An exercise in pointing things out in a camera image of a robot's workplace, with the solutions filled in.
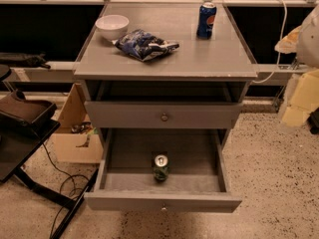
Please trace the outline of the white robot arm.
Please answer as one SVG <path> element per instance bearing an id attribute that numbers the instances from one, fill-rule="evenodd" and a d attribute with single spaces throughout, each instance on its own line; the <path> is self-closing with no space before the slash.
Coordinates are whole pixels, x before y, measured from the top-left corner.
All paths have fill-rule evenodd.
<path id="1" fill-rule="evenodd" d="M 293 75 L 284 94 L 280 109 L 281 122 L 298 127 L 305 124 L 310 114 L 319 108 L 319 5 L 275 45 L 283 54 L 296 55 L 296 63 L 303 73 Z"/>

